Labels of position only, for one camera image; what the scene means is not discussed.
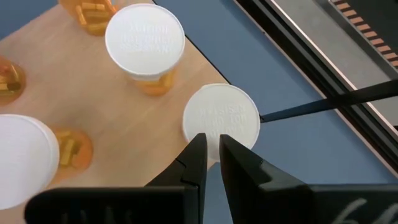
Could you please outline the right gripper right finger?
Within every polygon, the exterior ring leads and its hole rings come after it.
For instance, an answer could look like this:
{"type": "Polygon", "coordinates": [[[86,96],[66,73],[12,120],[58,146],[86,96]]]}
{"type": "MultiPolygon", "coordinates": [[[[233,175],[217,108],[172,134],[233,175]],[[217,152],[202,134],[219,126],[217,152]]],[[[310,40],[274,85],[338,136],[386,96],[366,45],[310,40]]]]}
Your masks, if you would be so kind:
{"type": "Polygon", "coordinates": [[[227,134],[220,167],[234,223],[311,223],[312,191],[227,134]]]}

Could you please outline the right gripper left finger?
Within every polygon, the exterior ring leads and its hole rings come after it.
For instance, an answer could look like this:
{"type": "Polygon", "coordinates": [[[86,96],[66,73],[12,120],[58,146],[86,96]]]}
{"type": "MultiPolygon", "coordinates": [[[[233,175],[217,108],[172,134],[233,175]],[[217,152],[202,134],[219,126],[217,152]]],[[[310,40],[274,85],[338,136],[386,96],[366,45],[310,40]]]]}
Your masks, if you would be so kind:
{"type": "Polygon", "coordinates": [[[159,175],[147,186],[190,185],[200,187],[206,180],[207,140],[205,133],[197,134],[159,175]]]}

